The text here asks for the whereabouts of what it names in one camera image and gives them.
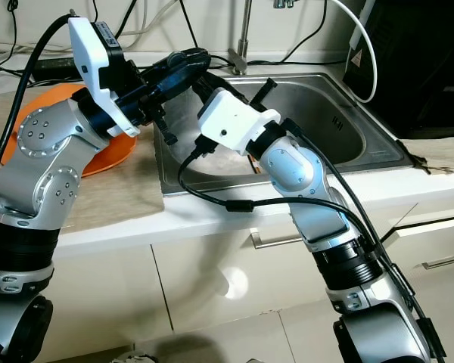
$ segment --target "warning label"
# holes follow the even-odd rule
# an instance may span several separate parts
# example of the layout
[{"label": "warning label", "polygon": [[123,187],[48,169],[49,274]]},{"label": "warning label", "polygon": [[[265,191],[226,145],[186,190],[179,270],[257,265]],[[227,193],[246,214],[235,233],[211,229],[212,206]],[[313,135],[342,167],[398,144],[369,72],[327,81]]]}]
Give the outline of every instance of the warning label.
[{"label": "warning label", "polygon": [[358,68],[360,68],[360,64],[362,63],[362,52],[363,49],[360,49],[360,51],[356,53],[355,57],[351,58],[351,63],[355,64]]}]

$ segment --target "orange plate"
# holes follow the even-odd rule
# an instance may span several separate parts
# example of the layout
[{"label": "orange plate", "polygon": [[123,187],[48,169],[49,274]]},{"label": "orange plate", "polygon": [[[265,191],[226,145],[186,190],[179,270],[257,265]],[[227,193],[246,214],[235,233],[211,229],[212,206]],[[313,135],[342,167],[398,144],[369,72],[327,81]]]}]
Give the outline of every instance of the orange plate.
[{"label": "orange plate", "polygon": [[[14,155],[15,148],[17,147],[17,131],[22,121],[29,113],[37,110],[40,107],[51,106],[59,101],[69,98],[75,91],[83,88],[83,85],[58,85],[47,91],[46,93],[38,96],[35,100],[23,107],[17,116],[17,121],[14,125],[14,133],[8,140],[7,147],[2,157],[2,165],[5,165]],[[126,160],[135,150],[136,138],[130,138],[126,134],[119,135],[110,140],[109,146],[102,152],[97,154],[91,162],[84,168],[82,176],[93,175],[97,172],[103,172],[113,166]]]}]

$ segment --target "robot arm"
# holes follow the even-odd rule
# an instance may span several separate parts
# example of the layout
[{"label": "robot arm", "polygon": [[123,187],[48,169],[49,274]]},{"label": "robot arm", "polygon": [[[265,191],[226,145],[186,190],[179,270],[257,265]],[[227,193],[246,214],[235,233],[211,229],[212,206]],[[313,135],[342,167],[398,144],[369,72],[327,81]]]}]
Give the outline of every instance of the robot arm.
[{"label": "robot arm", "polygon": [[0,359],[13,363],[33,361],[42,347],[52,303],[39,292],[52,277],[52,254],[84,167],[113,137],[137,135],[151,122],[167,144],[176,142],[161,105],[210,64],[205,50],[193,48],[140,72],[105,23],[71,17],[69,28],[87,88],[27,116],[13,157],[0,168]]},{"label": "robot arm", "polygon": [[[347,206],[341,194],[328,185],[322,159],[287,135],[279,125],[279,113],[259,104],[255,110],[223,88],[207,99],[208,87],[202,82],[194,90],[204,101],[198,115],[204,137],[240,155],[256,157],[283,197],[316,198]],[[328,298],[341,314],[334,332],[344,361],[430,362],[428,340],[367,237],[337,210],[305,203],[290,203],[289,207],[325,279]],[[440,344],[436,334],[434,341]]]}]

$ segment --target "white cable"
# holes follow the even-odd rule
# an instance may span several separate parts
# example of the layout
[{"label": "white cable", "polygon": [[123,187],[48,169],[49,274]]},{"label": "white cable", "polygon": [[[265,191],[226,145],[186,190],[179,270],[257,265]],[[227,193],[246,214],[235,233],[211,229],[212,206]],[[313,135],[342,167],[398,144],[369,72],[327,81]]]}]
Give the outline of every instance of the white cable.
[{"label": "white cable", "polygon": [[170,2],[166,3],[165,6],[158,11],[158,14],[155,15],[153,20],[148,24],[148,26],[142,30],[133,30],[131,32],[124,32],[121,36],[136,36],[138,34],[145,34],[150,31],[150,29],[158,22],[158,20],[165,14],[165,12],[170,9],[178,0],[171,0]]},{"label": "white cable", "polygon": [[[141,37],[146,34],[147,32],[149,32],[151,30],[151,28],[153,28],[156,23],[158,22],[158,20],[163,16],[163,14],[165,14],[166,11],[168,11],[178,0],[171,0],[170,2],[166,3],[161,9],[160,11],[158,11],[158,14],[153,18],[153,20],[148,24],[148,26],[145,27],[145,23],[146,23],[146,12],[148,11],[148,6],[146,5],[148,0],[145,0],[145,11],[144,11],[144,17],[143,17],[143,25],[141,25],[141,29],[140,30],[134,30],[134,31],[129,31],[129,32],[123,32],[123,34],[121,34],[121,36],[139,36],[138,38],[136,38],[136,40],[131,44],[129,45],[128,47],[126,47],[126,49],[130,49],[132,48],[133,46],[136,46],[139,42],[139,40],[141,39]],[[12,43],[11,42],[4,42],[4,41],[0,41],[0,45],[11,45]],[[17,46],[21,46],[21,47],[24,47],[24,48],[29,48],[29,49],[34,49],[35,48],[35,45],[34,44],[30,44],[30,43],[17,43]],[[70,46],[68,47],[64,47],[62,45],[51,45],[49,44],[49,46],[52,46],[52,47],[59,47],[59,48],[45,48],[46,51],[50,51],[50,52],[54,52],[54,53],[58,53],[58,52],[64,52],[64,51],[69,51],[70,50]]]},{"label": "white cable", "polygon": [[[13,44],[12,42],[0,40],[0,45],[12,45],[12,44]],[[23,47],[23,48],[28,48],[28,49],[34,49],[36,47],[35,44],[33,44],[33,43],[21,43],[21,42],[17,42],[17,46]],[[70,46],[64,47],[63,45],[53,45],[53,44],[49,44],[48,47],[45,48],[46,51],[51,51],[51,52],[67,51],[68,49],[70,49]]]},{"label": "white cable", "polygon": [[363,38],[365,38],[365,41],[366,41],[366,44],[368,46],[368,51],[370,52],[370,57],[372,57],[372,66],[373,66],[373,86],[372,86],[372,93],[370,94],[370,96],[364,100],[360,97],[358,97],[357,95],[355,95],[355,93],[353,92],[353,90],[351,90],[351,93],[353,95],[353,97],[358,101],[358,102],[361,102],[363,104],[366,104],[368,102],[370,102],[373,97],[375,96],[375,92],[377,91],[377,83],[378,83],[378,68],[377,68],[377,60],[375,58],[375,50],[373,49],[373,45],[372,45],[372,42],[370,41],[370,37],[368,36],[368,33],[366,32],[365,30],[365,27],[363,26],[363,24],[360,22],[360,20],[358,19],[358,17],[356,17],[356,15],[343,3],[341,2],[340,0],[332,0],[336,5],[338,5],[340,7],[341,10],[343,10],[345,13],[347,13],[347,15],[349,17],[352,18],[352,20],[355,22],[355,24],[359,27],[360,31],[362,32],[362,35],[363,35]]},{"label": "white cable", "polygon": [[[143,8],[143,22],[141,23],[141,31],[146,29],[146,18],[148,16],[148,0],[144,1],[143,7],[144,7]],[[125,49],[126,50],[133,49],[139,43],[139,41],[141,40],[143,35],[144,35],[144,33],[139,34],[136,37],[135,41],[133,43],[131,43],[130,45],[128,45]]]}]

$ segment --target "faucet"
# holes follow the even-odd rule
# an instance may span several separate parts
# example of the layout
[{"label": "faucet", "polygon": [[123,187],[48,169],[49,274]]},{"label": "faucet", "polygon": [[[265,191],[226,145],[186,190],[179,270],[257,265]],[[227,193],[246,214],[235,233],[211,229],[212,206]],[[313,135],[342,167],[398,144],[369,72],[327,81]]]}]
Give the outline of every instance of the faucet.
[{"label": "faucet", "polygon": [[294,6],[294,2],[298,0],[274,0],[274,9],[284,9],[286,5],[288,8],[292,8]]},{"label": "faucet", "polygon": [[244,4],[244,19],[242,20],[241,38],[238,42],[237,52],[230,48],[229,56],[234,63],[232,72],[237,75],[244,75],[247,72],[247,32],[249,31],[250,9],[252,8],[252,0],[245,0]]}]

